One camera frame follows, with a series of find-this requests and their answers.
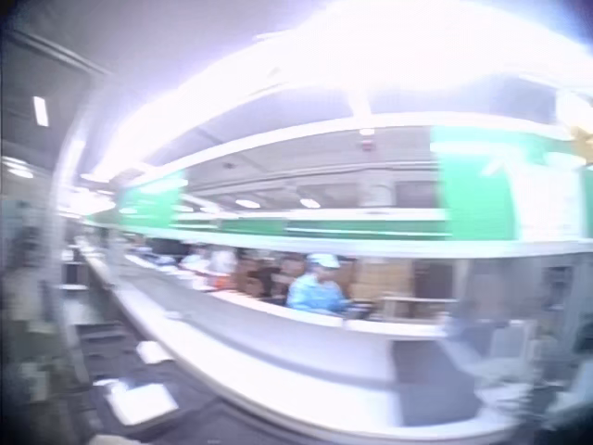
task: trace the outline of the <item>green banner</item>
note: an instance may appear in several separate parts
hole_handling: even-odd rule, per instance
[[[530,133],[434,127],[451,239],[556,241],[585,235],[582,173],[568,142]]]
[[[175,172],[125,190],[118,205],[120,224],[124,227],[170,227],[175,206],[179,204],[186,185],[184,172]]]

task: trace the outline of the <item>person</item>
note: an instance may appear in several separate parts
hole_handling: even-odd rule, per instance
[[[195,245],[188,256],[183,258],[180,265],[191,271],[205,271],[209,266],[208,251],[204,245]]]
[[[340,262],[334,255],[314,254],[309,258],[309,272],[293,282],[288,290],[286,305],[299,311],[327,315],[343,311],[348,300],[332,280]]]

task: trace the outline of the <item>fluorescent light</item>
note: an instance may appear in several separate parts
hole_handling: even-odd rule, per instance
[[[308,209],[318,209],[321,207],[315,199],[303,198],[300,200],[300,203]]]
[[[33,108],[35,109],[35,119],[37,125],[42,127],[49,126],[49,119],[47,118],[47,108],[45,107],[45,99],[42,97],[33,97]]]
[[[109,182],[108,179],[99,178],[97,176],[92,175],[91,173],[83,173],[83,174],[81,174],[81,178],[83,178],[87,181],[91,181],[93,183],[108,183]]]
[[[269,76],[274,68],[280,79]],[[430,89],[500,72],[578,87],[593,78],[593,58],[583,45],[475,2],[334,2],[140,108],[115,132],[95,174],[115,176],[197,125],[268,94],[271,82],[284,89]]]
[[[72,218],[74,220],[78,220],[81,218],[81,215],[77,215],[76,213],[68,213],[65,211],[61,211],[59,214],[60,214],[60,216],[64,216],[66,218]]]
[[[218,213],[221,210],[218,207],[202,207],[200,208],[200,211],[203,211],[204,213]]]
[[[151,172],[153,171],[156,167],[150,164],[146,164],[145,162],[136,162],[133,167],[139,171],[139,172],[143,172],[143,173],[147,173],[147,172]]]
[[[185,212],[194,211],[194,209],[189,206],[179,206],[179,205],[173,206],[173,209],[175,211],[185,211]]]
[[[12,162],[13,164],[27,165],[27,162],[25,162],[24,160],[12,158],[10,156],[3,156],[2,160],[6,161],[6,162]]]
[[[17,176],[20,176],[21,178],[27,178],[27,179],[33,178],[33,173],[31,173],[28,170],[9,169],[8,171],[11,172],[12,174],[16,174]]]
[[[11,169],[15,169],[15,170],[28,170],[29,169],[29,167],[27,167],[27,165],[25,165],[25,164],[18,164],[18,163],[12,162],[10,160],[5,160],[4,165],[6,165],[7,167],[9,167]]]
[[[249,199],[237,199],[235,203],[241,207],[246,207],[248,209],[259,209],[261,207],[260,204]]]
[[[140,189],[142,193],[146,193],[148,195],[154,195],[156,193],[163,193],[173,190],[175,188],[182,188],[188,184],[186,179],[181,178],[171,178],[165,179],[162,181],[158,181],[153,184],[145,185]]]
[[[294,127],[273,130],[267,133],[253,134],[219,146],[213,146],[211,148],[206,148],[205,150],[197,151],[184,158],[176,159],[173,162],[158,167],[154,172],[134,178],[130,181],[130,185],[146,184],[210,160],[242,153],[259,146],[277,144],[298,138],[320,134],[357,131],[361,128],[369,127],[430,127],[436,125],[493,128],[520,133],[538,134],[561,141],[572,140],[570,134],[558,126],[480,113],[407,112],[374,114],[366,118],[364,121],[360,121],[356,118],[335,119],[332,121],[306,123]]]
[[[579,169],[587,164],[585,158],[568,153],[546,153],[546,162],[549,166],[561,169]]]

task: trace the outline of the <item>cardboard box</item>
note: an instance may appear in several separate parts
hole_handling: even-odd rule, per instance
[[[377,300],[385,292],[384,286],[354,283],[349,287],[349,296],[352,299]]]

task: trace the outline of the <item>ceiling light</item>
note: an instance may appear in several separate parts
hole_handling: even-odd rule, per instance
[[[21,178],[32,179],[32,177],[33,177],[33,173],[31,173],[28,170],[9,169],[8,171],[11,172],[12,174],[16,174],[17,176],[20,176]]]
[[[83,173],[83,174],[81,174],[81,178],[83,178],[87,181],[91,181],[93,183],[108,183],[109,182],[108,179],[99,178],[97,176],[92,175],[91,173]]]
[[[300,200],[300,203],[307,209],[318,209],[321,207],[319,202],[317,202],[315,199],[303,198]]]
[[[11,162],[10,160],[5,160],[4,165],[6,165],[7,167],[11,168],[11,169],[16,169],[16,170],[28,170],[29,167],[27,167],[24,164],[17,164],[15,162]]]
[[[177,205],[177,206],[173,206],[173,209],[174,209],[175,211],[185,211],[185,212],[194,211],[194,209],[192,209],[192,208],[191,208],[191,207],[189,207],[189,206],[179,206],[179,205]]]
[[[33,108],[35,109],[35,119],[37,125],[42,127],[49,126],[49,119],[47,118],[47,108],[45,107],[45,99],[42,97],[33,97]]]
[[[139,172],[143,172],[143,173],[147,173],[150,172],[152,170],[154,170],[156,167],[150,165],[150,164],[146,164],[145,162],[137,162],[133,165],[133,167],[139,171]]]
[[[95,173],[111,178],[197,125],[268,94],[278,82],[269,76],[274,68],[283,88],[347,91],[447,88],[500,72],[568,87],[593,76],[583,45],[476,3],[334,2],[295,30],[223,58],[141,107],[115,132]]]
[[[156,193],[163,193],[168,192],[170,190],[176,188],[182,188],[188,185],[189,182],[186,179],[182,178],[170,178],[164,179],[162,181],[158,181],[149,185],[145,185],[140,189],[142,193],[147,193],[148,195],[154,195]]]
[[[259,209],[261,206],[255,201],[251,201],[249,199],[237,199],[235,203],[241,207],[245,207],[247,209]]]
[[[10,156],[3,156],[2,160],[6,161],[6,162],[12,162],[14,164],[27,165],[27,162],[25,162],[24,160],[12,158]]]
[[[203,211],[204,213],[218,213],[221,210],[217,207],[202,207],[200,208],[200,211]]]
[[[78,220],[81,218],[81,215],[77,215],[76,213],[68,213],[66,211],[61,211],[59,214],[60,216],[63,216],[65,218],[72,218],[74,220]]]

